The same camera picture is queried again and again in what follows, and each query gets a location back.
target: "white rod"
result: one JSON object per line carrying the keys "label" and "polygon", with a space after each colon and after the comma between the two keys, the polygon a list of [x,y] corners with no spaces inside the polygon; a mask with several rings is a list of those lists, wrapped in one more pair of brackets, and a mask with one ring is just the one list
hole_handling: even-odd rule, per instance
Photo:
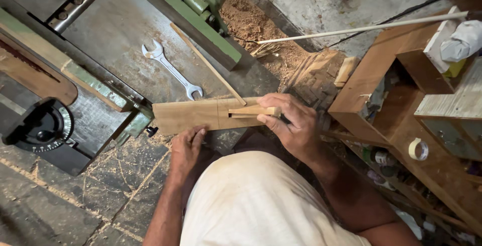
{"label": "white rod", "polygon": [[454,14],[448,14],[448,15],[437,15],[437,16],[419,18],[419,19],[414,19],[414,20],[407,20],[407,21],[399,21],[399,22],[394,22],[394,23],[382,24],[382,25],[377,25],[377,26],[357,27],[357,28],[353,28],[353,29],[330,31],[330,32],[323,32],[323,33],[317,33],[317,34],[311,34],[311,35],[287,37],[287,38],[280,38],[280,39],[273,39],[273,40],[264,40],[264,41],[258,41],[257,43],[263,44],[263,43],[270,43],[270,42],[282,42],[282,41],[291,41],[291,40],[306,39],[306,38],[317,38],[317,37],[325,37],[325,36],[338,35],[338,34],[355,33],[355,32],[360,32],[360,31],[381,29],[381,28],[387,28],[387,27],[397,27],[397,26],[411,25],[411,24],[417,24],[417,23],[438,22],[438,21],[445,21],[445,20],[456,19],[456,18],[463,18],[463,17],[467,17],[467,15],[468,15],[468,11],[465,11],[465,12],[461,12],[461,13],[454,13]]}

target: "green machine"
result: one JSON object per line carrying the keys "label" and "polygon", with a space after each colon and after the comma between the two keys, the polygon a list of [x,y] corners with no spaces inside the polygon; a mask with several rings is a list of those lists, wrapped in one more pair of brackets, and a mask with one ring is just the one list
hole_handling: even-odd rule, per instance
{"label": "green machine", "polygon": [[219,14],[225,0],[148,1],[226,69],[231,71],[240,60],[241,53],[225,39],[227,25]]}

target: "fingernail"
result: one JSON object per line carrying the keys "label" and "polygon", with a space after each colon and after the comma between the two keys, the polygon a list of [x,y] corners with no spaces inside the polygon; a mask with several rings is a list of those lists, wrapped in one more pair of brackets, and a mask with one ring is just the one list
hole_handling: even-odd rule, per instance
{"label": "fingernail", "polygon": [[263,114],[256,116],[256,119],[258,119],[260,122],[266,122],[266,117]]}

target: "masking tape roll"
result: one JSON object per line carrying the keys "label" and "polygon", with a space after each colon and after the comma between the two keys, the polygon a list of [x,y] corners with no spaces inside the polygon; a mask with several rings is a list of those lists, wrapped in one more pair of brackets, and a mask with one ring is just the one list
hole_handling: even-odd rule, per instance
{"label": "masking tape roll", "polygon": [[[422,152],[420,153],[420,155],[416,155],[415,153],[415,149],[417,148],[418,145],[420,145],[420,147],[422,148]],[[421,139],[415,138],[415,140],[413,140],[413,142],[408,147],[408,154],[410,155],[411,158],[415,160],[423,161],[427,159],[429,155],[429,146]]]}

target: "table saw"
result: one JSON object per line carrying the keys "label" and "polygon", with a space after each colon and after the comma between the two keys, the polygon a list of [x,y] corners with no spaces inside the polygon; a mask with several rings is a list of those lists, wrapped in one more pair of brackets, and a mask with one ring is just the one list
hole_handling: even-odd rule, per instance
{"label": "table saw", "polygon": [[[41,100],[48,105],[43,108],[46,110],[42,115],[48,114],[54,121],[53,126],[56,126],[55,119],[62,122],[69,116],[60,115],[67,110],[72,120],[68,136],[73,143],[64,139],[57,144],[71,148],[63,151],[62,157],[84,158],[60,164],[52,154],[45,155],[49,151],[44,151],[43,155],[38,153],[39,145],[34,145],[37,150],[32,152],[65,172],[78,175],[111,140],[120,146],[129,137],[139,136],[154,118],[151,104],[190,100],[183,85],[169,70],[143,55],[141,46],[145,44],[147,49],[154,49],[153,40],[162,44],[166,58],[180,74],[202,88],[203,97],[194,93],[195,100],[232,97],[172,30],[171,22],[184,31],[239,95],[249,97],[275,92],[279,80],[228,35],[227,26],[218,13],[223,1],[0,0],[3,43],[13,45],[15,53],[48,65],[48,70],[55,70],[52,73],[72,80],[78,92],[69,105],[46,103],[48,100],[42,100],[45,96],[39,96],[18,79],[0,71],[0,86],[3,85],[0,133],[5,137],[12,132],[12,126],[35,120],[33,117],[39,116],[39,112],[32,112],[31,108],[39,107],[36,103]],[[32,38],[38,38],[37,43],[33,43]],[[57,56],[64,55],[65,64],[55,64],[53,58],[43,52],[48,47],[39,45],[48,45],[58,51]],[[149,130],[150,134],[154,133],[152,128]],[[54,136],[48,133],[54,131],[39,132],[36,141]],[[210,131],[206,141],[226,153],[244,131],[243,128]]]}

